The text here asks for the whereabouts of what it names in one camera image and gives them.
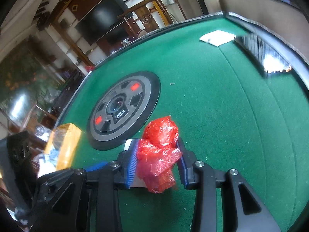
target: red plastic bag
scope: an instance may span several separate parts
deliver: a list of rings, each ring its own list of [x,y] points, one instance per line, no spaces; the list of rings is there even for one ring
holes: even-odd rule
[[[89,73],[90,71],[93,71],[95,69],[94,66],[85,66],[86,71]]]
[[[178,136],[178,127],[170,116],[151,121],[143,133],[143,139],[160,148],[175,148]]]
[[[172,170],[169,168],[159,176],[148,176],[144,178],[144,182],[149,192],[160,194],[165,189],[176,185],[176,181]]]
[[[152,193],[162,193],[176,184],[171,171],[182,152],[176,147],[178,128],[171,117],[150,122],[138,143],[136,174]]]
[[[148,139],[140,139],[137,152],[137,176],[158,176],[171,168],[182,156],[179,148],[158,148]]]

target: white tissue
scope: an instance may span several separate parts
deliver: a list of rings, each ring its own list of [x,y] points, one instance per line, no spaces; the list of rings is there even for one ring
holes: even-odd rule
[[[201,36],[200,40],[218,47],[234,40],[235,37],[236,35],[228,32],[214,31]]]
[[[38,177],[56,171],[56,167],[49,160],[49,154],[44,154],[44,157],[39,159],[39,163],[40,169],[38,172]]]

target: television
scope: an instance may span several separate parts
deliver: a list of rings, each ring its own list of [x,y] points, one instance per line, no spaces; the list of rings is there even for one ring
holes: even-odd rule
[[[123,27],[116,27],[112,31],[105,35],[107,42],[110,45],[116,44],[118,41],[122,42],[124,39],[128,38],[129,34]]]
[[[75,28],[92,45],[124,22],[123,18],[117,18],[117,16],[127,9],[128,6],[123,0],[102,0],[80,20]],[[126,15],[127,19],[131,17],[133,17],[132,13]]]

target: green tabletop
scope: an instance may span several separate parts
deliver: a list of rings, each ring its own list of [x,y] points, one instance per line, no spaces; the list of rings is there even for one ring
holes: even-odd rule
[[[247,34],[228,19],[212,19],[150,39],[93,71],[64,118],[83,131],[73,166],[117,158],[122,146],[91,148],[90,112],[117,80],[151,71],[160,78],[161,95],[148,122],[171,115],[186,148],[215,169],[239,170],[287,231],[309,199],[308,99],[291,73],[261,77],[234,42],[215,47],[199,41],[214,30]],[[177,187],[162,194],[120,191],[124,232],[190,231],[195,191],[183,188],[177,167],[174,175]],[[220,190],[217,196],[222,231]]]

